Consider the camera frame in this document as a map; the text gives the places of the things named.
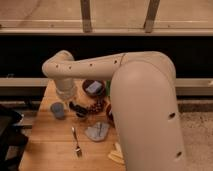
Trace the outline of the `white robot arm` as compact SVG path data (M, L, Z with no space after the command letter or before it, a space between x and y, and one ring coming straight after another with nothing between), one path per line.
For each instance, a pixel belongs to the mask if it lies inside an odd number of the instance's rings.
M126 171L186 171L175 66L156 51L76 61L67 51L46 60L59 98L73 96L75 78L109 80L110 102Z

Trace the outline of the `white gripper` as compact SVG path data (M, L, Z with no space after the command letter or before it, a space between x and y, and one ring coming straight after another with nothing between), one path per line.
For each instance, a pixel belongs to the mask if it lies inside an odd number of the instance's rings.
M77 87L73 79L56 80L56 94L61 100L71 99L77 91Z

